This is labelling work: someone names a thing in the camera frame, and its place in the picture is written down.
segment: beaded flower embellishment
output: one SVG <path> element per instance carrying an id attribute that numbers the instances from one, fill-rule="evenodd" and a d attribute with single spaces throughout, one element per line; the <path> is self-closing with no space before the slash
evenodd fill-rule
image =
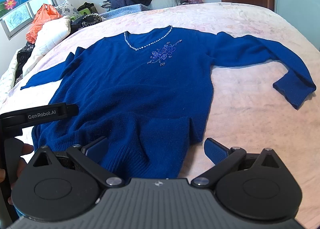
<path id="1" fill-rule="evenodd" d="M 172 53 L 176 50 L 175 46 L 180 42 L 182 42 L 182 39 L 180 39 L 173 45 L 170 44 L 170 42 L 167 42 L 167 44 L 164 45 L 163 48 L 157 49 L 157 51 L 153 51 L 152 56 L 150 57 L 151 60 L 148 62 L 148 64 L 159 62 L 160 66 L 164 66 L 165 62 L 162 61 L 166 60 L 167 57 L 172 57 Z"/>

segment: sweater sleeve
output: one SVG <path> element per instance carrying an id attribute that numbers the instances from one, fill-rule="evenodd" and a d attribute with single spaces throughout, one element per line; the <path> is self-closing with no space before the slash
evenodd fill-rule
<path id="1" fill-rule="evenodd" d="M 39 73 L 36 73 L 28 80 L 25 86 L 20 88 L 20 90 L 47 84 L 50 82 L 56 82 L 63 79 L 63 77 L 67 75 L 70 71 L 73 71 L 77 68 L 81 61 L 79 55 L 84 50 L 84 48 L 78 47 L 76 53 L 73 54 L 70 52 L 70 54 L 64 62 L 57 64 L 47 70 L 43 70 Z"/>
<path id="2" fill-rule="evenodd" d="M 305 98 L 316 90 L 308 68 L 294 52 L 281 43 L 246 35 L 233 38 L 220 32 L 217 35 L 202 32 L 200 42 L 217 66 L 236 67 L 263 63 L 269 59 L 279 60 L 288 69 L 281 79 L 273 84 L 286 100 L 298 109 Z"/>

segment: bed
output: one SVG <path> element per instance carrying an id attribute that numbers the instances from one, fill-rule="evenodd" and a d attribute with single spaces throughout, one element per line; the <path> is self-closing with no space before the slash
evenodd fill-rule
<path id="1" fill-rule="evenodd" d="M 278 41 L 301 57 L 314 83 L 320 84 L 320 52 L 276 13 L 244 4 L 185 5 L 130 14 L 79 30 L 53 48 L 8 92 L 0 113 L 46 105 L 60 81 L 20 88 L 37 72 L 63 62 L 78 46 L 87 48 L 103 37 L 126 30 L 140 34 L 168 25 Z M 249 153 L 273 148 L 302 188 L 297 219 L 306 228 L 316 228 L 320 225 L 320 99 L 316 91 L 295 110 L 272 87 L 286 72 L 279 62 L 241 68 L 213 67 L 214 96 L 204 140 L 212 137 L 226 147 L 239 146 Z M 24 129 L 19 139 L 32 144 L 31 129 Z M 204 154 L 203 143 L 197 144 L 190 147 L 179 176 L 191 180 L 212 166 Z"/>

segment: blue sweater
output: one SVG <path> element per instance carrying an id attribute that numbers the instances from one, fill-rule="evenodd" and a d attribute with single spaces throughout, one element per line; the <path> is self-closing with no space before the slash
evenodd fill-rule
<path id="1" fill-rule="evenodd" d="M 174 178 L 189 145 L 203 138 L 213 95 L 212 65 L 280 60 L 289 71 L 273 87 L 296 109 L 316 90 L 303 61 L 278 42 L 183 28 L 165 36 L 169 30 L 127 32 L 130 46 L 139 50 L 129 47 L 123 33 L 103 38 L 34 75 L 21 89 L 62 79 L 50 103 L 79 106 L 78 116 L 35 126 L 35 148 L 46 144 L 64 151 L 106 136 L 98 163 L 109 171 L 124 179 Z"/>

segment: window frame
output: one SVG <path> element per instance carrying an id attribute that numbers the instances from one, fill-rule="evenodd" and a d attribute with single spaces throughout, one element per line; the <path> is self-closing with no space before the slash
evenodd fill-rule
<path id="1" fill-rule="evenodd" d="M 31 18 L 26 20 L 26 21 L 24 21 L 23 23 L 21 23 L 17 27 L 15 27 L 12 31 L 9 31 L 9 29 L 7 27 L 7 24 L 3 20 L 3 17 L 5 17 L 5 15 L 0 18 L 0 23 L 1 23 L 2 27 L 3 27 L 3 29 L 4 29 L 4 32 L 5 32 L 8 40 L 12 39 L 15 35 L 17 35 L 20 31 L 25 29 L 27 26 L 29 26 L 33 22 L 33 20 L 35 18 L 35 15 L 34 15 L 32 9 L 31 9 L 29 1 L 31 1 L 31 0 L 28 0 L 27 2 L 25 2 L 25 3 L 21 4 L 20 6 L 18 6 L 17 8 L 26 5 Z M 51 0 L 51 1 L 53 3 L 54 7 L 58 5 L 57 4 L 57 0 Z"/>

